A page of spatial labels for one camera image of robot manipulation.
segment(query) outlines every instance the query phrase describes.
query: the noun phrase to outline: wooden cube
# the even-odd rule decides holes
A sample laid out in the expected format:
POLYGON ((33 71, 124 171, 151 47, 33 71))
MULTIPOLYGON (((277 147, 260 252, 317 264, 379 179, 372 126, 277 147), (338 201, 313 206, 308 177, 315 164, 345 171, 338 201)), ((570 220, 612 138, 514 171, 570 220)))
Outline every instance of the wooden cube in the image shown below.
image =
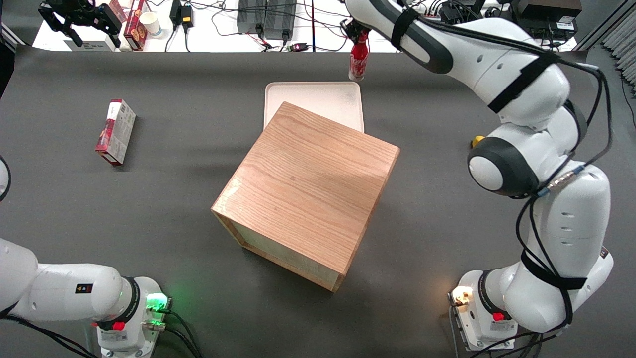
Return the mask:
POLYGON ((244 248, 336 292, 398 154, 285 102, 212 212, 244 248))

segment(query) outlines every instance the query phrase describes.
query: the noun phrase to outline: red button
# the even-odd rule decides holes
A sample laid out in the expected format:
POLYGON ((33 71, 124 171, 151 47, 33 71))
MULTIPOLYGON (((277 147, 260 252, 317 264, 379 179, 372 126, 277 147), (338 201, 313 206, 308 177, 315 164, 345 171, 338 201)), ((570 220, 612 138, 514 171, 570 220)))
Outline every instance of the red button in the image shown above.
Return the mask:
POLYGON ((115 331, 123 331, 124 326, 126 325, 126 323, 124 322, 115 322, 113 323, 113 330, 115 331))
POLYGON ((501 312, 495 312, 492 314, 492 319, 494 319, 495 322, 499 322, 500 320, 506 319, 506 317, 501 312))

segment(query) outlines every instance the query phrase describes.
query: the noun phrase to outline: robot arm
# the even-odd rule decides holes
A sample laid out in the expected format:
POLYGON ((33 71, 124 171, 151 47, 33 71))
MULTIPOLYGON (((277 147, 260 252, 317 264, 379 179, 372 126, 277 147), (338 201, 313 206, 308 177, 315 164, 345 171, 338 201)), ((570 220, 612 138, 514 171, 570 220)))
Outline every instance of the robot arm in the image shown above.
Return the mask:
POLYGON ((121 22, 106 4, 94 7, 88 0, 44 0, 39 5, 38 12, 51 30, 62 31, 77 47, 82 47, 82 40, 71 25, 92 26, 105 32, 115 47, 121 45, 121 22), (63 24, 55 16, 56 13, 64 17, 63 24))
MULTIPOLYGON (((0 156, 0 201, 10 183, 0 156)), ((90 319, 103 355, 149 357, 165 316, 152 309, 169 304, 148 277, 124 277, 95 264, 41 264, 28 248, 0 239, 0 320, 90 319)))
MULTIPOLYGON (((377 31, 429 71, 451 76, 473 90, 502 124, 471 150, 467 163, 472 178, 500 195, 531 196, 528 207, 537 232, 530 230, 527 246, 540 262, 526 256, 505 268, 470 271, 450 294, 467 349, 510 349, 517 323, 542 333, 558 327, 567 312, 581 306, 608 277, 613 259, 602 243, 609 218, 609 182, 595 166, 570 161, 585 137, 586 120, 568 101, 569 83, 555 61, 549 61, 551 54, 443 31, 442 25, 396 1, 403 2, 346 0, 354 19, 347 34, 355 38, 356 31, 377 31), (569 184, 536 197, 554 175, 559 185, 569 184), (555 271, 576 281, 575 288, 556 287, 541 275, 537 267, 548 258, 537 237, 555 271)), ((523 30, 500 18, 453 28, 538 48, 523 30)))

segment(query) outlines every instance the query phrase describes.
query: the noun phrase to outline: red and white can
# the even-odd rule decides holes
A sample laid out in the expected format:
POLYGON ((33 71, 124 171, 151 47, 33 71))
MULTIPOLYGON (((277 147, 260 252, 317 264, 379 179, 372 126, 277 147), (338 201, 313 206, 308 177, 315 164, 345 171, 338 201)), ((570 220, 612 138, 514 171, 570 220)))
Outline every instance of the red and white can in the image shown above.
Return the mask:
POLYGON ((366 59, 369 57, 369 48, 366 46, 366 40, 368 37, 369 33, 363 31, 358 37, 357 43, 351 49, 349 80, 360 82, 364 78, 366 59))

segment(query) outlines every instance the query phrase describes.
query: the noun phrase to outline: table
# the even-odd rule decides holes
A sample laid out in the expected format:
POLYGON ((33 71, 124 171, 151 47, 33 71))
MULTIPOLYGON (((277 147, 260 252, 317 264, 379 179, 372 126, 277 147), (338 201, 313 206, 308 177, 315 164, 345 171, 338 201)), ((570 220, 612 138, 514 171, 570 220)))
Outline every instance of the table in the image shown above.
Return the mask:
MULTIPOLYGON (((365 131, 401 155, 336 294, 241 249, 209 210, 263 128, 265 86, 344 80, 348 63, 347 54, 20 48, 0 101, 0 153, 13 173, 0 206, 2 237, 40 262, 93 262, 154 278, 207 357, 454 357, 446 291, 466 271, 511 264, 521 252, 514 234, 521 203, 479 188, 466 169, 468 141, 499 120, 459 82, 407 56, 370 57, 361 82, 365 131), (93 148, 117 97, 140 119, 126 165, 112 168, 93 148)), ((566 74, 572 100, 587 112, 591 80, 566 74)), ((604 140, 600 110, 577 157, 589 158, 604 140)), ((617 303, 636 295, 626 145, 618 136, 598 161, 612 185, 605 244, 614 271, 542 358, 631 354, 636 313, 617 303)), ((43 326, 82 342, 89 328, 43 326)), ((74 357, 10 322, 0 322, 0 332, 3 358, 74 357)), ((164 334, 155 358, 166 357, 188 355, 164 334)))
MULTIPOLYGON (((236 9, 239 0, 226 0, 226 9, 236 9)), ((311 19, 311 0, 298 0, 296 6, 296 20, 294 22, 294 34, 289 43, 305 42, 312 44, 312 23, 311 19)), ((416 9, 425 11, 434 0, 426 0, 416 9)), ((232 35, 222 36, 223 34, 233 34, 237 32, 236 12, 220 11, 218 7, 205 8, 204 5, 219 4, 217 0, 198 0, 193 3, 194 12, 194 28, 190 29, 188 35, 188 48, 192 52, 261 52, 264 47, 249 35, 232 35)), ((149 3, 152 11, 156 12, 162 28, 165 29, 163 34, 158 38, 149 38, 146 42, 144 52, 164 52, 166 42, 172 34, 172 24, 168 18, 172 1, 170 0, 151 0, 149 3)), ((316 52, 330 52, 328 50, 337 50, 337 52, 351 52, 353 43, 345 41, 342 37, 338 26, 340 21, 349 17, 349 13, 344 4, 339 0, 315 0, 314 17, 316 52)), ((484 5, 483 12, 489 6, 499 7, 496 0, 488 0, 484 5)), ((170 42, 169 52, 187 52, 185 45, 185 37, 183 29, 179 28, 170 42)), ((41 48, 49 51, 71 51, 64 43, 65 36, 61 32, 53 32, 46 23, 42 22, 38 36, 33 42, 33 47, 41 48)), ((282 46, 282 41, 269 41, 272 46, 282 46)), ((369 36, 369 45, 371 52, 396 52, 396 49, 379 33, 373 31, 369 36)), ((561 51, 570 51, 576 46, 576 40, 570 39, 561 47, 561 51)))

